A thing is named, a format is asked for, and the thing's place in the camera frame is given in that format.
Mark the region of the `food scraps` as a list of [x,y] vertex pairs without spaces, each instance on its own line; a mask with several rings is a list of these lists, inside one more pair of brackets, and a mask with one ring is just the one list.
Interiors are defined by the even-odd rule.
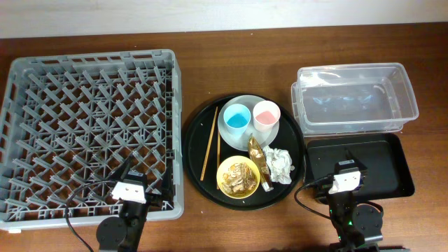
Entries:
[[252,169],[245,163],[235,163],[223,173],[221,188],[233,197],[243,197],[257,186],[257,178]]

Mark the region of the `gold brown snack wrapper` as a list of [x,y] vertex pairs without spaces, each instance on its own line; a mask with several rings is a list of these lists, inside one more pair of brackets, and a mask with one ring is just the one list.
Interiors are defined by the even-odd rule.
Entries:
[[251,134],[248,139],[248,154],[260,172],[260,184],[265,192],[272,191],[273,185],[270,179],[270,169],[267,166],[266,157],[256,138]]

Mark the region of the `wooden chopstick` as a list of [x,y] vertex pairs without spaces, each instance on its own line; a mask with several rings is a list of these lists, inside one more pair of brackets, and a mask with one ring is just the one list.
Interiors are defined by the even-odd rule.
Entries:
[[[221,133],[220,133],[220,130],[218,129],[218,131],[217,131],[217,149],[216,149],[216,171],[217,171],[217,173],[218,173],[218,169],[220,166],[220,155],[221,155]],[[216,189],[220,190],[218,182],[216,183]]]
[[207,142],[206,153],[205,153],[204,162],[203,162],[203,165],[202,165],[202,172],[201,172],[201,176],[200,176],[200,181],[204,180],[204,175],[205,175],[205,172],[207,170],[207,162],[208,162],[208,159],[209,159],[209,152],[210,152],[211,143],[212,143],[213,136],[214,136],[214,129],[215,129],[217,116],[218,116],[218,107],[215,108],[215,112],[214,112],[214,116],[213,116],[211,130],[210,130],[210,133],[209,133],[209,140]]

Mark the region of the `yellow bowl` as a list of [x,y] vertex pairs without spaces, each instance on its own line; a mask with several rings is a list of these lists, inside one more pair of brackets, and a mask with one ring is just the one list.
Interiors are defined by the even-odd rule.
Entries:
[[[242,162],[245,162],[252,169],[253,173],[255,174],[255,176],[257,178],[258,184],[255,187],[255,189],[252,192],[250,192],[249,194],[247,194],[243,197],[233,197],[233,196],[227,194],[226,192],[224,192],[223,189],[221,188],[221,183],[223,182],[223,173],[226,172],[230,168],[231,165],[233,165],[235,163],[242,163]],[[218,169],[218,173],[216,175],[216,181],[219,184],[220,190],[225,195],[227,195],[230,198],[240,200],[240,199],[244,199],[244,198],[251,196],[258,189],[258,186],[260,185],[260,172],[259,172],[256,164],[252,160],[250,160],[248,157],[236,155],[236,156],[229,157],[226,160],[221,162],[219,169]]]

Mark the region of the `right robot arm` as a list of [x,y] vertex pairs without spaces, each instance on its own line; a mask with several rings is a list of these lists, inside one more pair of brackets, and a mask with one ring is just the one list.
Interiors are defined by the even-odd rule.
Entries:
[[317,188],[329,206],[329,218],[339,241],[330,251],[406,251],[403,246],[380,247],[384,209],[356,195],[364,186],[368,168],[346,149],[345,159],[335,163],[334,172],[323,177]]

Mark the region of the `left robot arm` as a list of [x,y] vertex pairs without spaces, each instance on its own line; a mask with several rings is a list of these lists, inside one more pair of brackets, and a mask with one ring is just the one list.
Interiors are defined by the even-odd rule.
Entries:
[[159,193],[146,191],[147,175],[132,170],[130,157],[107,176],[107,181],[115,183],[111,195],[122,201],[122,208],[117,216],[108,217],[99,224],[96,231],[99,250],[136,251],[149,209],[174,208],[172,166],[168,166],[162,175]]

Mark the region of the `white napkin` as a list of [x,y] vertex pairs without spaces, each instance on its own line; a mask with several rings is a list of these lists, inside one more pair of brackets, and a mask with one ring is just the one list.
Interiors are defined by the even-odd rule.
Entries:
[[284,185],[291,184],[291,172],[295,169],[292,158],[287,150],[270,148],[262,149],[270,170],[270,180]]

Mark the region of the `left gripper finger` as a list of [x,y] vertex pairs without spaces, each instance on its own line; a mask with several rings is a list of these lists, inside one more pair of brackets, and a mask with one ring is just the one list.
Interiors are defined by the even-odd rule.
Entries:
[[125,161],[116,169],[114,169],[109,175],[110,181],[123,181],[130,169],[132,168],[133,156],[129,155]]
[[162,176],[161,195],[164,201],[171,202],[174,198],[174,189],[172,182],[172,166],[167,165]]

